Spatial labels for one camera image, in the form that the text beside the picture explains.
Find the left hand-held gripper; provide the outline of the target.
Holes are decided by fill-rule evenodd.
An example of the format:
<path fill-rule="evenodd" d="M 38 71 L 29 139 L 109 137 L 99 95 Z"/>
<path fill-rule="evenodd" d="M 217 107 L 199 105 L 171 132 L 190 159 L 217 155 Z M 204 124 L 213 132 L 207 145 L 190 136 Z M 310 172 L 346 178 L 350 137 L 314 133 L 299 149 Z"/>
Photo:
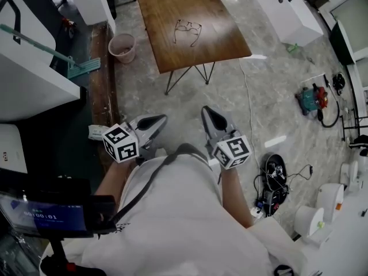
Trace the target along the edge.
<path fill-rule="evenodd" d="M 165 114 L 145 114 L 136 121 L 115 124 L 103 135 L 106 152 L 117 162 L 153 157 L 151 144 L 167 124 Z"/>

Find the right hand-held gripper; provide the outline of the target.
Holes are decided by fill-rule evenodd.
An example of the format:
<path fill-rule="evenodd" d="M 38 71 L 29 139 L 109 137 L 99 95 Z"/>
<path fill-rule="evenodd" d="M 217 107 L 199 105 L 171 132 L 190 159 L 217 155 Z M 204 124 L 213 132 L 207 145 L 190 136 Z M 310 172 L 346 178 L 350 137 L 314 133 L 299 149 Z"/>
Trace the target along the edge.
<path fill-rule="evenodd" d="M 217 159 L 223 169 L 242 165 L 252 155 L 250 144 L 245 135 L 235 130 L 230 112 L 208 105 L 201 109 L 201 118 L 208 141 L 210 155 Z"/>

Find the thin wire-frame eyeglasses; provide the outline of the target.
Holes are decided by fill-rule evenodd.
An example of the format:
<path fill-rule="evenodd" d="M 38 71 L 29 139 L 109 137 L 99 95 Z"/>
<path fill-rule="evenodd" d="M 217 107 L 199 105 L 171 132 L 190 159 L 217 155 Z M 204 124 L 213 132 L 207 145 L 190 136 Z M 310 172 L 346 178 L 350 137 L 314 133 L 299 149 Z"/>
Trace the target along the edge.
<path fill-rule="evenodd" d="M 195 47 L 201 35 L 201 31 L 202 31 L 201 24 L 179 19 L 174 27 L 173 43 L 176 44 L 178 42 L 177 38 L 178 33 L 185 33 L 190 41 L 189 46 Z"/>

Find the person's left forearm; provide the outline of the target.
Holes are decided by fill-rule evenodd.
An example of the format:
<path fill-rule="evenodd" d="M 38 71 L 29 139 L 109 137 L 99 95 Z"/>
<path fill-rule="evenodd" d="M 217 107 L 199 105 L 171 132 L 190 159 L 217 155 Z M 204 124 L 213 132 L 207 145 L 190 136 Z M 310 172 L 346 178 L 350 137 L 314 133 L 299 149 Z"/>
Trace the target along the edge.
<path fill-rule="evenodd" d="M 122 191 L 133 169 L 137 166 L 134 159 L 117 163 L 113 162 L 99 185 L 95 195 L 113 196 L 119 202 Z"/>

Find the person's right forearm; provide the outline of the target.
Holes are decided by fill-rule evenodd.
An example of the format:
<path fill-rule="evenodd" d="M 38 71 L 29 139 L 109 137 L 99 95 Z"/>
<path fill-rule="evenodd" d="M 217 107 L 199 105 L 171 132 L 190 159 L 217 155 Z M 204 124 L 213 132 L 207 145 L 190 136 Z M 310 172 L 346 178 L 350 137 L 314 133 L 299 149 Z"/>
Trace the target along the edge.
<path fill-rule="evenodd" d="M 235 168 L 221 169 L 221 186 L 224 209 L 244 228 L 254 222 Z"/>

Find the black metal table legs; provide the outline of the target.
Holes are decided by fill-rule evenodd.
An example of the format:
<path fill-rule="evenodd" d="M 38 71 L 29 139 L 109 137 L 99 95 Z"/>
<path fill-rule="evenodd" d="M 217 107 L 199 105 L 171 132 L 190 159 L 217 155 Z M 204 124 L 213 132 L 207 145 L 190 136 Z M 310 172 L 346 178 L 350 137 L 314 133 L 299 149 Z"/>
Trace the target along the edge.
<path fill-rule="evenodd" d="M 205 84 L 208 85 L 211 79 L 211 76 L 213 74 L 213 70 L 214 70 L 214 66 L 215 66 L 216 62 L 213 62 L 211 64 L 210 67 L 210 71 L 207 72 L 206 66 L 205 64 L 202 64 L 202 70 L 200 70 L 197 66 L 190 66 L 188 68 L 185 69 L 185 71 L 183 72 L 183 74 L 181 76 L 179 76 L 176 81 L 174 83 L 172 82 L 172 78 L 174 75 L 174 71 L 171 71 L 169 74 L 169 78 L 168 78 L 168 82 L 167 82 L 167 86 L 164 92 L 164 95 L 168 95 L 169 92 L 176 86 L 176 84 L 192 69 L 195 68 L 197 70 L 197 72 L 200 74 L 200 76 L 202 77 L 202 79 L 205 81 Z"/>

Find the small white paper card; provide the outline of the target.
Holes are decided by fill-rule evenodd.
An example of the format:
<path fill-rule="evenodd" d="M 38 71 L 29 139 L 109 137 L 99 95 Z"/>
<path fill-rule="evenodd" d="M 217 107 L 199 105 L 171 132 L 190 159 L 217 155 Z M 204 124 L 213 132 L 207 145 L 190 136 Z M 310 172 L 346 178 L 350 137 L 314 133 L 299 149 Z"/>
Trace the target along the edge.
<path fill-rule="evenodd" d="M 109 129 L 108 126 L 103 125 L 89 125 L 88 130 L 88 139 L 94 140 L 94 141 L 102 141 L 103 137 L 102 135 Z"/>

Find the worn brown wooden beam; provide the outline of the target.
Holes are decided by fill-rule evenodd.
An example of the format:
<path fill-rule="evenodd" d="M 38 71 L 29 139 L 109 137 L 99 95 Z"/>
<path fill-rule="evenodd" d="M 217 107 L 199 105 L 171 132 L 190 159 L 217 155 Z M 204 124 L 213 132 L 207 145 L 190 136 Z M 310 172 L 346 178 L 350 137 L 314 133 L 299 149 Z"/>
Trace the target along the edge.
<path fill-rule="evenodd" d="M 100 58 L 99 70 L 90 73 L 90 104 L 93 124 L 111 127 L 120 122 L 116 95 L 114 57 L 108 51 L 113 32 L 107 22 L 93 25 L 90 57 Z"/>

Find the pink plastic waste basket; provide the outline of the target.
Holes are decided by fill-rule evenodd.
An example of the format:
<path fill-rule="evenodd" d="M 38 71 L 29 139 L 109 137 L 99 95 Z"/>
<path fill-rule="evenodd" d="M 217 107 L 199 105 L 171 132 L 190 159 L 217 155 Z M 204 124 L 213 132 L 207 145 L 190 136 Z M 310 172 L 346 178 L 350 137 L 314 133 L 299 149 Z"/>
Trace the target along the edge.
<path fill-rule="evenodd" d="M 134 60 L 136 54 L 135 48 L 135 38 L 127 33 L 114 36 L 108 44 L 109 53 L 123 64 L 128 64 Z"/>

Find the red and green machine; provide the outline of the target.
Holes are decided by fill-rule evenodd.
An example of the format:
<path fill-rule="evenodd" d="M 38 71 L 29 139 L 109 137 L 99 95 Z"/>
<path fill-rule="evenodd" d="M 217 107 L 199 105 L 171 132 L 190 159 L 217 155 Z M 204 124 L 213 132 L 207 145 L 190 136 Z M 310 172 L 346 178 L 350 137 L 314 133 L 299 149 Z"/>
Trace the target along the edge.
<path fill-rule="evenodd" d="M 295 94 L 295 98 L 304 116 L 317 111 L 318 118 L 323 119 L 323 109 L 328 105 L 328 93 L 324 87 L 317 86 L 315 83 L 312 88 L 303 87 Z"/>

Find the person's white shirt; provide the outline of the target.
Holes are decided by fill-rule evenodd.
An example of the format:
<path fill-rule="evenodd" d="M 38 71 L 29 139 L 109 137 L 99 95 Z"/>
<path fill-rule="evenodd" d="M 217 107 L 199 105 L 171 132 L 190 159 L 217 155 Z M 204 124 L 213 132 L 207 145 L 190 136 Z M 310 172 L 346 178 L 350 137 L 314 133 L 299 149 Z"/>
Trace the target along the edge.
<path fill-rule="evenodd" d="M 68 261 L 106 276 L 301 276 L 305 255 L 271 217 L 240 225 L 223 207 L 221 176 L 191 144 L 137 165 L 107 235 L 63 242 Z"/>

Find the black stick tool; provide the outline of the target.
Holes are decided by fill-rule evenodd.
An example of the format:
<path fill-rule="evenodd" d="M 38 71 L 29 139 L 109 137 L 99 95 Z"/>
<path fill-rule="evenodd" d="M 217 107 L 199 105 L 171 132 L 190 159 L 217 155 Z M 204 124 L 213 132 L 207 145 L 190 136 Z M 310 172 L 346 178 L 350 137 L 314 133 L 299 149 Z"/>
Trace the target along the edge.
<path fill-rule="evenodd" d="M 332 89 L 332 86 L 331 86 L 329 80 L 327 79 L 326 74 L 323 75 L 323 78 L 324 78 L 324 82 L 325 82 L 326 87 L 330 89 L 333 97 L 335 97 L 334 92 L 333 92 L 333 89 Z"/>

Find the white flat panel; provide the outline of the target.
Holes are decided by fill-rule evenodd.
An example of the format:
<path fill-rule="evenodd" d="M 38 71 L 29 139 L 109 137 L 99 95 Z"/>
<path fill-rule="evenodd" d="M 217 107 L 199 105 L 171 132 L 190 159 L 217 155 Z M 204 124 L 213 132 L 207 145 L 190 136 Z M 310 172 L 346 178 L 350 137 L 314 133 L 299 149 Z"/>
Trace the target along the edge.
<path fill-rule="evenodd" d="M 27 119 L 80 97 L 79 86 L 41 61 L 0 53 L 0 122 Z"/>

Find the white cabinet with black holes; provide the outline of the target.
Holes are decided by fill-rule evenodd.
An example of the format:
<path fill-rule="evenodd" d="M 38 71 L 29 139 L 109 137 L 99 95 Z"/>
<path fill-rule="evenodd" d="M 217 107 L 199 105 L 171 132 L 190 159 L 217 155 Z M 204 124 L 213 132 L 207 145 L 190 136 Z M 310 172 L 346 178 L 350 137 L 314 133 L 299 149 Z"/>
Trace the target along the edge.
<path fill-rule="evenodd" d="M 323 30 L 304 0 L 257 0 L 282 43 L 304 47 Z"/>

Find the white cylindrical housing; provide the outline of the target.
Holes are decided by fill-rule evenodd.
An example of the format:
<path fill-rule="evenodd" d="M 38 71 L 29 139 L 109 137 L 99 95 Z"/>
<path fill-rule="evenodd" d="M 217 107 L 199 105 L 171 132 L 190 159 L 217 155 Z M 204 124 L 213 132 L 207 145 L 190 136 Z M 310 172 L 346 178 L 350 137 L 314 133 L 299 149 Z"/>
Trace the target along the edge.
<path fill-rule="evenodd" d="M 342 163 L 340 168 L 340 183 L 343 184 L 345 191 L 357 192 L 360 189 L 358 162 L 356 160 L 349 163 Z"/>
<path fill-rule="evenodd" d="M 302 237 L 309 237 L 324 228 L 324 209 L 300 206 L 294 218 L 294 230 Z"/>
<path fill-rule="evenodd" d="M 332 223 L 341 211 L 344 198 L 344 185 L 339 183 L 325 183 L 320 186 L 316 208 L 324 209 L 323 220 Z"/>

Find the black phone with screen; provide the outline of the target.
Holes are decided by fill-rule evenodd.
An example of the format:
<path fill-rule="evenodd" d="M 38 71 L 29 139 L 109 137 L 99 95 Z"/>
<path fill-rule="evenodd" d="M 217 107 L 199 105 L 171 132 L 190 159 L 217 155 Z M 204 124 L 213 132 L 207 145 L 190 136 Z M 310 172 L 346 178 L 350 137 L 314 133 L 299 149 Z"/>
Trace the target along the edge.
<path fill-rule="evenodd" d="M 92 234 L 87 179 L 14 178 L 0 184 L 0 212 L 20 233 L 43 238 Z"/>

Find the white pillar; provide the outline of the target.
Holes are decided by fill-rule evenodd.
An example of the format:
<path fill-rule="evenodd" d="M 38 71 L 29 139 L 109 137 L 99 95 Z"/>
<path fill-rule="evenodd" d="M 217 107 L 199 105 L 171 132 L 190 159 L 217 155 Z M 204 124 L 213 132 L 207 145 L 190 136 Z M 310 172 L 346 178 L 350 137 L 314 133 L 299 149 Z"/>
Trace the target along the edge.
<path fill-rule="evenodd" d="M 112 31 L 116 30 L 116 23 L 112 17 L 107 0 L 74 0 L 79 13 L 86 25 L 108 22 Z"/>

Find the white box appliance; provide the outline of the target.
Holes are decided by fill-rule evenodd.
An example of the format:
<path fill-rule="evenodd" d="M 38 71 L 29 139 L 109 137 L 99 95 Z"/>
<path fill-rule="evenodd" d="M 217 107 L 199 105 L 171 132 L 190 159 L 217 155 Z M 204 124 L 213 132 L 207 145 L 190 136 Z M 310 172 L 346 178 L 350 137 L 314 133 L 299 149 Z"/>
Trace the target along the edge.
<path fill-rule="evenodd" d="M 28 172 L 20 132 L 13 124 L 0 124 L 0 168 Z"/>

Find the black monitor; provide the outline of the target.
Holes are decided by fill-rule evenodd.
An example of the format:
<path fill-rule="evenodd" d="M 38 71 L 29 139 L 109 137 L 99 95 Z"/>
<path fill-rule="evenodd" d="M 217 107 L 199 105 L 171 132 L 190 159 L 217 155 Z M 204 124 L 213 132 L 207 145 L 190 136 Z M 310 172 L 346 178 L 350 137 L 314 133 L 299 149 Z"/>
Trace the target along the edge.
<path fill-rule="evenodd" d="M 330 43 L 340 63 L 344 66 L 355 64 L 354 52 L 343 24 L 337 20 L 329 36 Z"/>

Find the white rounded machine housing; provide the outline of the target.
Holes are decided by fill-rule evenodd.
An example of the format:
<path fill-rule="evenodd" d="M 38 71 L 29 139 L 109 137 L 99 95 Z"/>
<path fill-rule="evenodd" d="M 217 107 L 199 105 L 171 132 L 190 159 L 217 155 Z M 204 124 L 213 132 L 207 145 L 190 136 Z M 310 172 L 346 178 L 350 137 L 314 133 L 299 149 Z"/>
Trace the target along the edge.
<path fill-rule="evenodd" d="M 56 42 L 51 33 L 41 23 L 41 21 L 33 14 L 24 0 L 13 0 L 19 8 L 21 14 L 21 29 L 20 32 L 52 49 L 56 48 Z M 7 3 L 0 11 L 0 24 L 5 24 L 14 28 L 16 15 L 11 6 Z M 21 41 L 20 44 L 13 40 L 13 36 L 0 29 L 0 54 L 15 52 L 20 55 L 26 55 L 32 59 L 37 59 L 47 65 L 51 64 L 53 56 L 38 48 Z"/>

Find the black phone holder stand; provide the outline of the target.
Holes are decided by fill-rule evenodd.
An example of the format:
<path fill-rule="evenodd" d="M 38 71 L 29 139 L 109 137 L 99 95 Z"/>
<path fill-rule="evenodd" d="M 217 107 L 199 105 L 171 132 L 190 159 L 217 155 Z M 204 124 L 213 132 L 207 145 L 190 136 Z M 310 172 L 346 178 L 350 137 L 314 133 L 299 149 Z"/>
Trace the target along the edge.
<path fill-rule="evenodd" d="M 68 261 L 62 245 L 64 239 L 92 238 L 116 230 L 112 217 L 116 203 L 111 195 L 51 195 L 41 204 L 50 204 L 51 225 L 37 223 L 39 235 L 49 240 L 53 254 L 46 256 L 40 264 L 46 276 L 106 276 L 98 268 L 82 267 Z"/>

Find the black and white clip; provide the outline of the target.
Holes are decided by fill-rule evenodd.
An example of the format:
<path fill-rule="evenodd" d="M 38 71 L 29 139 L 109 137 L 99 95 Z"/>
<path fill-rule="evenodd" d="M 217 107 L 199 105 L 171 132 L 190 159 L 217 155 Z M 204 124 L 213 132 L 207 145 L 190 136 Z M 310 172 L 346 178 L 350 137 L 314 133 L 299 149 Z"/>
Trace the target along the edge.
<path fill-rule="evenodd" d="M 294 271 L 290 266 L 281 264 L 275 268 L 274 276 L 294 276 Z"/>

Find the black metal frame rack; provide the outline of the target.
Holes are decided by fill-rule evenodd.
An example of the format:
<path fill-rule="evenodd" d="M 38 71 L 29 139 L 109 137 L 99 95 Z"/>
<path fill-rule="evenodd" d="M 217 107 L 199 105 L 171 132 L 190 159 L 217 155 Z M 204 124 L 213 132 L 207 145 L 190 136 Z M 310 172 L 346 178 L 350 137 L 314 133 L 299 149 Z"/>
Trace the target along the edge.
<path fill-rule="evenodd" d="M 351 113 L 352 113 L 352 125 L 346 125 L 345 121 L 349 121 L 349 118 L 351 117 Z M 341 114 L 339 116 L 339 118 L 341 120 L 341 123 L 342 123 L 342 134 L 343 134 L 343 136 L 341 138 L 342 141 L 347 140 L 346 131 L 356 130 L 358 136 L 360 136 L 361 135 L 361 129 L 368 128 L 368 125 L 361 124 L 361 122 L 363 120 L 368 120 L 368 116 L 359 117 L 354 108 L 349 109 L 346 112 L 346 114 L 347 114 L 348 118 L 344 118 L 343 114 Z"/>

